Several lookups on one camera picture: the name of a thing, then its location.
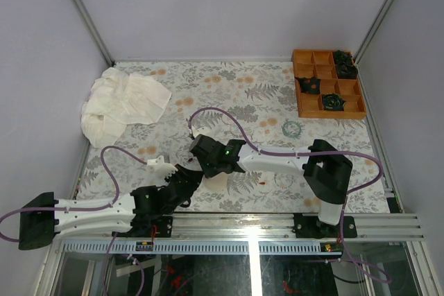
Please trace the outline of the beige round jewelry case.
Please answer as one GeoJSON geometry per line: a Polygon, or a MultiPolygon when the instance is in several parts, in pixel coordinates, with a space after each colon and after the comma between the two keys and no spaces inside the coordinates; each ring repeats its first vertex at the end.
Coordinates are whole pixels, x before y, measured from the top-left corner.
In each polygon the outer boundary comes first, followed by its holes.
{"type": "Polygon", "coordinates": [[[218,175],[207,178],[203,177],[201,184],[208,190],[214,193],[222,193],[226,190],[228,185],[228,174],[219,173],[218,175]]]}

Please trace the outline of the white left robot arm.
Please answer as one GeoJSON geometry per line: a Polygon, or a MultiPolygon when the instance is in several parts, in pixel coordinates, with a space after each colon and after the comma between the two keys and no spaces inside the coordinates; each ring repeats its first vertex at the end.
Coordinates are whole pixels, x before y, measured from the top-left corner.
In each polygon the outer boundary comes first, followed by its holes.
{"type": "Polygon", "coordinates": [[[118,233],[142,237],[160,225],[159,219],[177,207],[190,204],[204,172],[176,165],[164,186],[142,186],[121,194],[114,202],[55,199],[54,193],[38,195],[22,207],[19,218],[20,250],[36,250],[55,238],[118,233]]]}

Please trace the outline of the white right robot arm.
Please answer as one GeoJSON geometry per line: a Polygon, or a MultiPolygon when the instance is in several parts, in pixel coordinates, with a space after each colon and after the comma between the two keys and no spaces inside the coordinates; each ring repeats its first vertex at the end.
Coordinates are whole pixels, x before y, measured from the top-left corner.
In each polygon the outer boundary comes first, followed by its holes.
{"type": "Polygon", "coordinates": [[[341,212],[352,172],[352,162],[328,142],[316,139],[307,148],[251,148],[232,139],[226,145],[198,135],[190,145],[207,178],[221,173],[271,172],[302,175],[320,200],[317,217],[296,218],[294,232],[303,238],[336,238],[341,231],[341,212]]]}

